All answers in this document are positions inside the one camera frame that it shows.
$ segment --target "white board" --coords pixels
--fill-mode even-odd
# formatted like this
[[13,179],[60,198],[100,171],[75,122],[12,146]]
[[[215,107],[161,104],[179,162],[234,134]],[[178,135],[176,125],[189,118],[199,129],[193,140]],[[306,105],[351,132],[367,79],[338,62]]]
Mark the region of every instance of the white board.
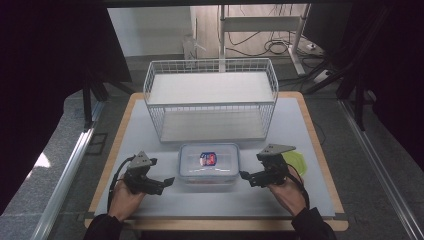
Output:
[[[278,99],[266,141],[236,143],[240,148],[240,169],[250,173],[262,171],[263,166],[257,160],[256,154],[268,143],[297,147],[297,151],[304,155],[308,167],[303,178],[311,208],[318,207],[322,216],[334,216],[333,204],[295,98]],[[161,196],[146,196],[134,216],[266,219],[290,215],[267,188],[252,188],[248,181],[240,177],[233,185],[186,185],[178,179],[178,151],[181,145],[159,142],[144,100],[138,100],[129,120],[113,174],[126,158],[144,150],[150,158],[158,159],[157,165],[147,174],[149,178],[158,181],[170,177],[177,178],[172,186],[165,188]],[[111,178],[95,215],[106,213]]]

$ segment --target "wall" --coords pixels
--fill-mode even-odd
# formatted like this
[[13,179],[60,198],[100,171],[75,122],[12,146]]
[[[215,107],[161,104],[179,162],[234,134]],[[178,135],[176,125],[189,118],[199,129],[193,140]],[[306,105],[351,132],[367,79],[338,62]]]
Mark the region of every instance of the wall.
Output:
[[192,34],[190,7],[110,8],[125,57],[182,54],[184,35]]

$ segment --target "yellow object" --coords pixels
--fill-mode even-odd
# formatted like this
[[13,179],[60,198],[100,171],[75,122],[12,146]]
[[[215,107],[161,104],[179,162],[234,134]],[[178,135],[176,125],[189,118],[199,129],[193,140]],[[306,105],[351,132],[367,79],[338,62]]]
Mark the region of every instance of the yellow object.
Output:
[[308,167],[306,166],[305,158],[302,153],[293,150],[284,152],[281,155],[283,155],[284,160],[286,160],[288,164],[292,165],[297,170],[300,176],[306,173]]

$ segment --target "wooden edge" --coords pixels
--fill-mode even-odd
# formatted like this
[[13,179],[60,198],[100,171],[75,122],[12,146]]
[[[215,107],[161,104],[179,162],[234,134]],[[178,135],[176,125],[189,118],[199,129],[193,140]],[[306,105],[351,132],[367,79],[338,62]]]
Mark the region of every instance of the wooden edge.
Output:
[[91,204],[88,210],[89,212],[96,211],[100,198],[102,196],[102,193],[104,189],[106,188],[106,184],[111,175],[113,166],[115,165],[115,161],[118,156],[119,149],[121,148],[122,139],[124,138],[125,130],[127,129],[128,122],[131,117],[132,110],[134,108],[134,105],[137,99],[143,99],[143,94],[134,93],[131,95],[128,105],[125,109],[124,115],[122,116],[122,120],[118,128],[118,132],[116,133],[116,136],[115,136],[115,140],[113,141],[112,148],[110,149],[109,157],[103,169],[102,176],[100,177],[99,184],[97,185],[96,192],[94,193],[93,200],[91,201]]
[[306,102],[305,102],[305,99],[303,98],[303,95],[300,92],[280,92],[278,96],[297,99],[300,110],[302,111],[305,125],[308,129],[309,136],[312,141],[312,145],[315,150],[315,154],[318,159],[318,164],[320,165],[322,175],[325,179],[325,183],[327,184],[327,189],[333,201],[334,210],[336,213],[344,213],[342,203],[340,202],[339,194],[337,193],[336,186],[334,185],[333,177],[331,176],[330,169],[328,168],[327,161],[325,160],[324,152],[322,151],[321,144],[316,134],[311,116],[309,115],[309,111],[306,106]]
[[[90,225],[91,219],[85,220]],[[347,221],[325,220],[334,231],[345,231]],[[149,231],[201,231],[207,226],[210,231],[293,231],[291,220],[185,220],[185,219],[155,219],[125,221],[124,228]]]

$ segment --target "black curtain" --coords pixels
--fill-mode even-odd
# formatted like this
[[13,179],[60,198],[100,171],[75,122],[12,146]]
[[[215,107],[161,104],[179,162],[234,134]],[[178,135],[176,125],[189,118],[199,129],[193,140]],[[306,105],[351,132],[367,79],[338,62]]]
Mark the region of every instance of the black curtain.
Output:
[[0,24],[3,212],[56,129],[66,97],[85,80],[131,78],[106,8],[3,2]]
[[424,170],[423,13],[422,3],[395,2],[367,54],[363,76],[377,97],[374,112]]

